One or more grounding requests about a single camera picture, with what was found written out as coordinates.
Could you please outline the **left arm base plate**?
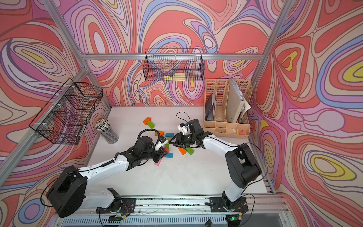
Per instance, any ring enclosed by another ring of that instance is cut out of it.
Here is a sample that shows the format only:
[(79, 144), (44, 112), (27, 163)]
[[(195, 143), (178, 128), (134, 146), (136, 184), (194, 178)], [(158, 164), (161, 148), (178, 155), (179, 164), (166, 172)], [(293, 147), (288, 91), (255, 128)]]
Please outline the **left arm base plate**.
[(135, 211), (136, 198), (115, 199), (107, 208), (96, 208), (97, 214), (132, 214)]

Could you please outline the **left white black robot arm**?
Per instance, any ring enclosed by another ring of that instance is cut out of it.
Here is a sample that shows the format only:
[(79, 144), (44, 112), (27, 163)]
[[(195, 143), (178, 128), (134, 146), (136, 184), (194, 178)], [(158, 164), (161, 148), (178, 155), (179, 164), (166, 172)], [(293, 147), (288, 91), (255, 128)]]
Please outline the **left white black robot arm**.
[(167, 143), (164, 136), (160, 136), (156, 142), (142, 136), (127, 151), (116, 153), (108, 161), (82, 168), (69, 166), (55, 180), (46, 197), (61, 218), (86, 208), (131, 214), (131, 207), (123, 202), (115, 189), (107, 188), (106, 192), (92, 194), (90, 187), (108, 177), (141, 166), (150, 159), (158, 163), (167, 154), (164, 149)]

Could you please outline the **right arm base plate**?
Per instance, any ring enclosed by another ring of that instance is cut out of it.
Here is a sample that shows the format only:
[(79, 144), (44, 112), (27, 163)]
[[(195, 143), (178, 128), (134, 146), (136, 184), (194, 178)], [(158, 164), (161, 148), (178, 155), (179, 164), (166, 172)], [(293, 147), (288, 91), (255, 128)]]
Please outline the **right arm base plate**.
[(210, 207), (211, 212), (238, 212), (244, 214), (249, 211), (245, 197), (240, 197), (236, 201), (229, 201), (225, 197), (210, 197), (205, 205)]

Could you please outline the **teal block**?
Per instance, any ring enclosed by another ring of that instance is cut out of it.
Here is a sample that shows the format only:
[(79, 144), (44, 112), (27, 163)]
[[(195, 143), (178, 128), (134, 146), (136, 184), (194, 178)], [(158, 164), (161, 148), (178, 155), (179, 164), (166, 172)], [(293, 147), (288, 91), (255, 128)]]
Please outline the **teal block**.
[(169, 152), (169, 153), (167, 153), (167, 154), (165, 155), (165, 158), (172, 159), (172, 158), (173, 158), (173, 156), (174, 156), (174, 154)]
[(166, 133), (165, 137), (172, 138), (174, 137), (174, 133)]

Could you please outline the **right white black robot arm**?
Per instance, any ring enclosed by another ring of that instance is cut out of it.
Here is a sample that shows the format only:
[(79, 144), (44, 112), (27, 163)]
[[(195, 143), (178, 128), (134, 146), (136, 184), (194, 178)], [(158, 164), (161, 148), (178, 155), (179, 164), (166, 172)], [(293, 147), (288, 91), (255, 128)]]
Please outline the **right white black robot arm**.
[(262, 170), (251, 148), (246, 144), (228, 143), (209, 131), (204, 131), (197, 119), (178, 126), (179, 132), (169, 141), (175, 147), (203, 148), (226, 160), (231, 182), (220, 197), (211, 197), (206, 203), (212, 212), (246, 212), (248, 206), (243, 197), (247, 187), (254, 182)]

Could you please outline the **pink block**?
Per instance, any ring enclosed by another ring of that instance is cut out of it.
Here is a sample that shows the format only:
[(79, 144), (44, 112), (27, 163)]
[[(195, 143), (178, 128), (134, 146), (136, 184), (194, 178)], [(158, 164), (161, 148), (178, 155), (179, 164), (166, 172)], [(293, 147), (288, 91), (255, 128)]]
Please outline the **pink block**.
[(162, 159), (160, 161), (158, 161), (157, 163), (155, 163), (154, 165), (159, 166), (161, 162), (162, 162)]

